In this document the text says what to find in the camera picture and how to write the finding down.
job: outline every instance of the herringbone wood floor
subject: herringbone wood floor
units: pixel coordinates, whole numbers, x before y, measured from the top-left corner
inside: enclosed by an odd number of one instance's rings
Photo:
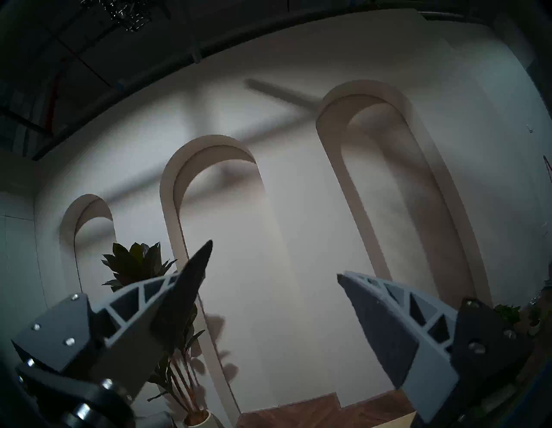
[[[335,394],[241,415],[237,428],[370,428],[413,412],[400,390],[340,408]]]

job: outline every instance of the potted plant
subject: potted plant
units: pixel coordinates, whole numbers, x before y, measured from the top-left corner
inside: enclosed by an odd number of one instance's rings
[[[102,263],[113,271],[115,279],[107,281],[103,285],[110,286],[113,292],[144,279],[156,278],[167,273],[176,262],[173,260],[161,263],[161,244],[158,242],[149,247],[135,242],[130,250],[120,244],[113,243],[113,254],[103,254],[105,260]],[[186,377],[180,369],[175,355],[165,353],[148,380],[163,388],[163,392],[155,398],[169,394],[186,411],[184,423],[189,427],[217,428],[215,416],[208,410],[202,409],[197,400],[198,385],[191,375],[190,348],[204,330],[194,333],[193,322],[198,314],[198,308],[194,305],[192,313],[183,327],[183,333],[177,342],[178,353],[182,357]]]
[[[531,337],[535,336],[540,330],[540,315],[541,309],[538,306],[533,306],[529,311],[529,331],[527,334]]]
[[[495,311],[503,318],[504,321],[512,325],[521,321],[519,317],[520,306],[515,308],[511,305],[496,305]]]

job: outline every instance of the black ceiling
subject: black ceiling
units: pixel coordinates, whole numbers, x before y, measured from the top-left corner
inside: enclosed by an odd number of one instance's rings
[[[156,0],[151,22],[137,32],[112,21],[100,1],[88,1],[88,9],[79,0],[11,0],[0,6],[0,147],[40,158],[137,89],[280,28],[391,7],[488,23],[498,0]],[[25,120],[43,132],[17,137]]]

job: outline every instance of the arched niche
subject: arched niche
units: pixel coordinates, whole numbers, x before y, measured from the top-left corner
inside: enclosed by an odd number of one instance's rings
[[[93,305],[111,293],[101,284],[113,278],[101,263],[115,239],[113,218],[103,199],[85,194],[67,208],[60,224],[60,257],[68,293],[84,292]]]
[[[214,242],[199,294],[240,409],[313,398],[298,287],[254,159],[233,146],[201,150],[177,176],[174,202],[189,252]]]
[[[454,307],[474,294],[490,303],[468,216],[410,101],[384,83],[355,81],[328,93],[320,113],[319,136],[376,275]]]
[[[116,242],[113,218],[103,199],[91,202],[75,227],[75,260],[83,293],[92,307],[101,304],[112,290],[102,284],[113,279],[112,271],[103,263],[102,254],[111,254]]]
[[[196,138],[192,141],[184,144],[178,149],[171,159],[167,162],[160,181],[160,199],[161,206],[163,208],[163,215],[165,218],[165,224],[167,226],[168,236],[171,242],[171,248],[174,254],[174,258],[177,260],[176,265],[181,270],[188,260],[188,251],[184,242],[182,234],[182,228],[180,226],[180,220],[178,218],[177,206],[174,201],[174,188],[178,174],[180,173],[184,164],[192,158],[197,152],[207,149],[209,147],[227,145],[233,147],[240,147],[240,143],[230,137],[223,135],[208,135]],[[201,356],[205,361],[205,365],[209,371],[210,380],[212,381],[214,394],[220,401],[220,405],[224,410],[228,421],[232,426],[235,426],[240,417],[240,409],[238,408],[232,390],[228,382],[226,381],[225,374],[222,370],[222,365],[219,360],[219,355],[213,343],[213,339],[210,335],[205,314],[203,312],[203,306],[198,298],[196,300],[198,305],[198,316],[195,319],[194,327],[196,331],[206,330],[199,339],[198,343],[201,348]],[[207,405],[213,409],[213,403],[209,402]]]

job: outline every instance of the white plant pot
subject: white plant pot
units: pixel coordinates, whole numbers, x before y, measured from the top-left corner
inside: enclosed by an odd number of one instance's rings
[[[219,428],[219,424],[216,423],[215,416],[211,413],[210,410],[207,411],[209,412],[209,416],[201,424],[189,426],[184,424],[184,426],[187,426],[188,428]]]
[[[529,334],[529,336],[533,337],[534,335],[536,335],[540,330],[540,320],[539,320],[539,323],[534,326],[534,327],[529,327],[529,331],[527,332]]]

